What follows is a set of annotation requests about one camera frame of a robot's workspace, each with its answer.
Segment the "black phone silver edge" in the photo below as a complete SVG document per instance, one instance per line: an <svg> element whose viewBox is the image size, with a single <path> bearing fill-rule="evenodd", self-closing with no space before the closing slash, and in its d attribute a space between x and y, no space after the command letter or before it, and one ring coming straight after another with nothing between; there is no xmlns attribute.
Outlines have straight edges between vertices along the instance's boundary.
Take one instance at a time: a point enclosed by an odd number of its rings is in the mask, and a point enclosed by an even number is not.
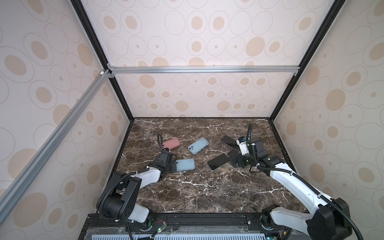
<svg viewBox="0 0 384 240"><path fill-rule="evenodd" d="M226 154L221 154L212 160L208 161L207 164L210 167L212 171L220 168L224 164L228 163L230 161L229 157Z"/></svg>

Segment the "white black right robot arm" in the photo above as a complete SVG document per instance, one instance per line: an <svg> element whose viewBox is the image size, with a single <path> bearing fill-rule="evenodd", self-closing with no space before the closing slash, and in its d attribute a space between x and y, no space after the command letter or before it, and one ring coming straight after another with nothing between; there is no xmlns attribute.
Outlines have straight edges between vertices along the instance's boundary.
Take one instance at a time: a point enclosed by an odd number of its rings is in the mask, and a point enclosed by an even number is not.
<svg viewBox="0 0 384 240"><path fill-rule="evenodd" d="M299 176L281 158L269 155L261 140L252 142L242 137L231 139L227 144L233 148L229 157L234 167L257 168L283 185L308 210L307 213L301 213L280 205L271 205L263 209L261 214L265 230L284 226L306 234L313 240L344 240L352 234L362 239L344 200L323 193Z"/></svg>

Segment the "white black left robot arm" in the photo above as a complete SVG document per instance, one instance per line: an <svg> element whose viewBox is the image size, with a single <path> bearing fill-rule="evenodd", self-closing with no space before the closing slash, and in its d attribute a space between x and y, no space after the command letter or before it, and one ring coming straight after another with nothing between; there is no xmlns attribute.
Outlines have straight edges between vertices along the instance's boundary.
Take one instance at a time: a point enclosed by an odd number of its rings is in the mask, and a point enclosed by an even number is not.
<svg viewBox="0 0 384 240"><path fill-rule="evenodd" d="M152 211L137 203L140 189L159 182L176 169L173 154L168 148L141 171L124 173L116 171L97 202L97 210L103 219L137 222L150 226Z"/></svg>

